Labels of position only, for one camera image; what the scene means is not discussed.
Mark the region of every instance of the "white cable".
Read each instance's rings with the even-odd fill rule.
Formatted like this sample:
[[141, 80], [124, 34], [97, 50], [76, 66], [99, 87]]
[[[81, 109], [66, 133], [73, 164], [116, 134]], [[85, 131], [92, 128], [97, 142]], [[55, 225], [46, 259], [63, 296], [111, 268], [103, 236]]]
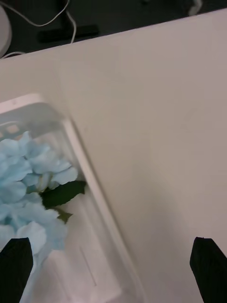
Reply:
[[7, 58], [11, 55], [22, 55], [22, 54], [24, 54], [24, 52], [12, 52], [12, 53], [8, 53], [7, 55], [1, 57], [1, 59]]
[[0, 1], [0, 5], [14, 11], [16, 14], [18, 14], [19, 16], [21, 16], [24, 20], [26, 20], [28, 23], [30, 23], [31, 25], [34, 25], [35, 27], [44, 27], [48, 24], [50, 24], [51, 22], [53, 22], [61, 13], [63, 13], [63, 11], [67, 8], [67, 6], [69, 5], [70, 0], [67, 1], [65, 7], [53, 18], [51, 19], [51, 21], [44, 23], [44, 24], [36, 24], [34, 22], [32, 22], [31, 20], [29, 20], [26, 16], [24, 16], [23, 14], [21, 14], [19, 11], [17, 11], [16, 9], [14, 9], [13, 7], [11, 7], [10, 5]]
[[69, 17], [69, 20], [72, 22], [73, 25], [73, 34], [72, 34], [72, 39], [71, 39], [71, 44], [74, 42], [75, 36], [76, 36], [76, 32], [77, 32], [77, 24], [75, 22], [75, 20], [72, 18], [71, 14], [69, 13], [69, 11], [66, 11], [67, 16]]
[[[16, 14], [18, 14], [19, 16], [21, 16], [25, 21], [27, 21], [29, 24], [35, 26], [35, 27], [44, 27], [48, 24], [50, 24], [51, 22], [53, 22], [61, 13], [63, 13], [63, 11], [67, 8], [67, 6], [69, 5], [69, 2], [70, 0], [67, 0], [67, 3], [65, 5], [65, 7], [52, 19], [50, 20], [49, 22], [47, 23], [44, 23], [44, 24], [36, 24], [34, 22], [32, 22], [31, 20], [29, 20], [26, 16], [24, 16], [23, 14], [21, 14], [19, 11], [17, 11], [16, 9], [14, 9], [13, 7], [11, 7], [10, 5], [0, 1], [0, 5], [12, 10], [13, 12], [15, 12]], [[69, 17], [69, 20], [71, 21], [72, 25], [73, 25], [73, 34], [72, 34], [72, 39], [71, 39], [71, 44], [74, 42], [75, 40], [75, 36], [76, 36], [76, 32], [77, 32], [77, 24], [75, 22], [75, 20], [72, 18], [71, 14], [69, 13], [69, 11], [67, 10], [66, 11], [66, 14], [67, 16]], [[0, 59], [4, 59], [4, 58], [7, 58], [11, 55], [14, 55], [14, 54], [24, 54], [24, 52], [12, 52], [12, 53], [8, 53], [7, 55], [1, 57]]]

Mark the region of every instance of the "green leaf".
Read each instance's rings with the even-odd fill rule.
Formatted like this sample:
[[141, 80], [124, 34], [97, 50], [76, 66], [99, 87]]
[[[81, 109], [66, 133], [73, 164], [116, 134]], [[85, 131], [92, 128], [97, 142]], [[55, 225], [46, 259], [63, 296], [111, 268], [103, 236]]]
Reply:
[[40, 193], [43, 199], [43, 205], [46, 208], [53, 208], [58, 205], [69, 202], [78, 194], [84, 194], [86, 182], [84, 181], [72, 181], [64, 185], [59, 185], [53, 190], [45, 190]]
[[64, 223], [67, 223], [68, 219], [72, 216], [72, 214], [63, 211], [58, 207], [52, 207], [52, 209], [59, 213], [58, 219], [61, 219]]

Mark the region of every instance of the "white object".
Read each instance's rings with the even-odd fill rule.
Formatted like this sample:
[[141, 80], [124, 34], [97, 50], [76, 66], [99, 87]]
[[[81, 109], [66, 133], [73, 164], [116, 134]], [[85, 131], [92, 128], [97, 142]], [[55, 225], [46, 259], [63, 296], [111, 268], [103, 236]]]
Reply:
[[11, 39], [12, 30], [9, 23], [9, 18], [3, 7], [0, 6], [0, 58], [8, 50]]
[[202, 303], [196, 236], [227, 254], [227, 10], [0, 61], [77, 126], [149, 303]]
[[9, 135], [17, 137], [21, 130], [29, 130], [35, 140], [48, 142], [79, 170], [81, 165], [90, 187], [65, 206], [74, 214], [66, 249], [54, 251], [44, 263], [33, 302], [144, 302], [139, 279], [71, 122], [38, 94], [0, 103], [0, 121], [4, 134], [10, 130]]

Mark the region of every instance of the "black object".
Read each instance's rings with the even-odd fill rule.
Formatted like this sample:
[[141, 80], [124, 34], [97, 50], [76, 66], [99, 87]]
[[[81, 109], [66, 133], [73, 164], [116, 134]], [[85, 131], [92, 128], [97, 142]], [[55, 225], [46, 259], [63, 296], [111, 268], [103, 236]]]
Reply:
[[[39, 32], [37, 35], [40, 43], [68, 40], [72, 38], [73, 30], [71, 28], [58, 28]], [[92, 38], [99, 34], [97, 25], [86, 25], [77, 27], [76, 38]]]
[[11, 239], [0, 253], [0, 302], [19, 303], [33, 267], [28, 238]]
[[227, 258], [212, 239], [195, 238], [190, 266], [204, 303], [226, 303]]
[[[66, 5], [65, 0], [57, 0], [59, 11], [61, 11]], [[68, 40], [72, 38], [73, 25], [66, 14], [66, 11], [62, 12], [59, 16], [61, 20], [61, 28], [44, 30], [38, 33], [37, 39], [40, 43], [56, 42], [62, 40]], [[93, 38], [98, 36], [99, 29], [95, 24], [77, 27], [76, 38]]]

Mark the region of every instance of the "table surface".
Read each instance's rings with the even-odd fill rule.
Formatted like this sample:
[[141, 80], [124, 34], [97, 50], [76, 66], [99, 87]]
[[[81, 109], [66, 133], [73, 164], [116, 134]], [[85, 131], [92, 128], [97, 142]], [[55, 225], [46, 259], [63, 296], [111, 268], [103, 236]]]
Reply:
[[148, 302], [201, 303], [196, 236], [227, 253], [227, 10], [0, 62], [0, 100], [72, 116]]

